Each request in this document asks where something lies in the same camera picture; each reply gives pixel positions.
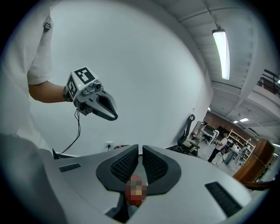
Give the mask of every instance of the ceiling light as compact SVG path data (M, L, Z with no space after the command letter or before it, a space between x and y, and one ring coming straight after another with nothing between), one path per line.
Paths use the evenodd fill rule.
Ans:
M276 144L276 143L272 143L272 145L275 145L275 146L277 146L277 147L280 147L280 145L278 145L278 144Z
M229 58L229 47L228 39L225 30L218 29L212 31L213 37L215 39L219 56L220 56L220 65L222 69L222 78L229 80L230 76L230 58Z
M249 121L249 119L248 119L248 118L243 118L243 119L241 119L240 121L241 121L241 122Z

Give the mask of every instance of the black pants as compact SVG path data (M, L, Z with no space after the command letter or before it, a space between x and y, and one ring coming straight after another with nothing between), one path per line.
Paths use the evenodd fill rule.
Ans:
M218 149L216 149L216 148L214 148L214 150L213 150L213 152L212 152L212 154L211 154L211 156L210 156L210 158L208 159L208 162L212 162L212 160L215 158L215 156L218 154L220 152L220 150L218 150Z

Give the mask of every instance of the brown wall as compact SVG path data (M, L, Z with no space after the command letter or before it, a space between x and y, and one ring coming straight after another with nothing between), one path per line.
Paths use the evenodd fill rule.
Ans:
M230 123L229 121L222 119L221 117L212 114L211 112L207 112L206 117L204 119L204 122L207 122L209 125L218 128L219 126L225 128L226 130L230 131L231 129L233 129L233 131L235 133L237 133L238 135L240 135L241 137L245 138L246 140L248 140L249 138L251 138L252 140L250 141L250 143L254 146L257 145L258 141L256 139L254 139L252 136L250 136L249 134L247 134L245 131L243 131L241 128L237 127L236 125L234 125L233 123Z

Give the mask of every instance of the railing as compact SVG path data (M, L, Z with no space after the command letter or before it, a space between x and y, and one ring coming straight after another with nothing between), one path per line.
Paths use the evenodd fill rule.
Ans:
M257 85L280 97L280 84L278 84L279 79L278 75L265 69Z

